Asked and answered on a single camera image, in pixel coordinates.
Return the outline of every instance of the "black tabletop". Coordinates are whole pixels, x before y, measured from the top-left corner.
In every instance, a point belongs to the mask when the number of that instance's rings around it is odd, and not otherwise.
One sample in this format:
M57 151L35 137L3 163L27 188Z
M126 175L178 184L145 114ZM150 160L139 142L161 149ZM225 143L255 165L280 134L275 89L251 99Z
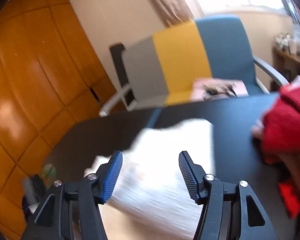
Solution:
M213 124L216 176L225 182L246 180L268 213L280 240L291 240L295 220L289 220L278 192L279 171L263 163L250 129L275 99L273 95L220 99L164 109L123 112L74 126L57 144L45 163L53 163L58 178L76 181L96 155L128 149L142 128L166 128L190 118Z

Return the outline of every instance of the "blue stripe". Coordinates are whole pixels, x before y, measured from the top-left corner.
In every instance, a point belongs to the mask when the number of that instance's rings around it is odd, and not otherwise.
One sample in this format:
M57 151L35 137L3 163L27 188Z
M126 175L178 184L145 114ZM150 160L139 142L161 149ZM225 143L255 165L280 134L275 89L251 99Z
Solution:
M256 84L249 40L235 15L213 15L195 20L206 49L212 76Z

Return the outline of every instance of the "screw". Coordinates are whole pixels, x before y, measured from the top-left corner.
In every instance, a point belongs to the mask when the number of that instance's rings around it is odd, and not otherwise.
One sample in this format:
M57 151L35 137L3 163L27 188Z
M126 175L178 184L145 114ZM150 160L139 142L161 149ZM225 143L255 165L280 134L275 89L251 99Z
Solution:
M94 173L88 175L89 180L95 180L96 178L97 178L97 176Z
M239 184L240 184L241 187L247 187L248 186L248 182L246 182L245 180L241 180L239 182Z
M209 180L209 181L214 180L214 176L213 176L212 174L207 174L207 175L205 176L205 178L206 178L206 180Z
M61 181L60 179L58 179L58 180L56 180L56 181L53 183L53 185L54 185L55 187L59 187L59 186L62 185L62 181Z

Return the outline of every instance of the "chair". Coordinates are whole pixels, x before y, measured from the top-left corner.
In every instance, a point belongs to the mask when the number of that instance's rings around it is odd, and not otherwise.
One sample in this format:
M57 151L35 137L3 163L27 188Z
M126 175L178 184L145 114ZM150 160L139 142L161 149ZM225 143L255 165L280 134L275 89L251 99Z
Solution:
M288 81L272 66L254 57L241 20L213 15L173 26L122 52L128 83L106 102L100 116L132 90L128 110L189 102L195 78L242 80L249 95L269 93L256 79L254 63L279 86Z

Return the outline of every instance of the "chair armrest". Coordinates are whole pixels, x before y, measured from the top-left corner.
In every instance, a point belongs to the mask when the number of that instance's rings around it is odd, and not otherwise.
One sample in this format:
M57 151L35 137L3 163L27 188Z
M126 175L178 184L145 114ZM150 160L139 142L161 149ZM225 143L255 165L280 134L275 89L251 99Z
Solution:
M261 58L253 56L253 61L257 64L264 72L266 72L279 86L289 84L288 80L285 79L274 67L263 61Z
M122 100L124 95L126 95L131 90L130 84L125 84L120 91L115 93L106 103L101 107L99 115L101 117L107 116L110 114L110 110Z

